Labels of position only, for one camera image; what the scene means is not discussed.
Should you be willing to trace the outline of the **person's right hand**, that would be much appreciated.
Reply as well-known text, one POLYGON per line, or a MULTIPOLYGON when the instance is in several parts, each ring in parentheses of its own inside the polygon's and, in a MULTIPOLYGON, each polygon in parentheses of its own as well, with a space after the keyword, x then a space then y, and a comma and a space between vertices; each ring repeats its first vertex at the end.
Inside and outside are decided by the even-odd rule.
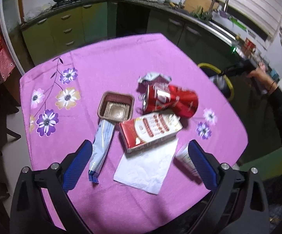
POLYGON ((278 87, 276 82, 259 67, 252 70, 247 77, 255 78, 264 87, 264 89, 267 90, 269 95, 278 87))

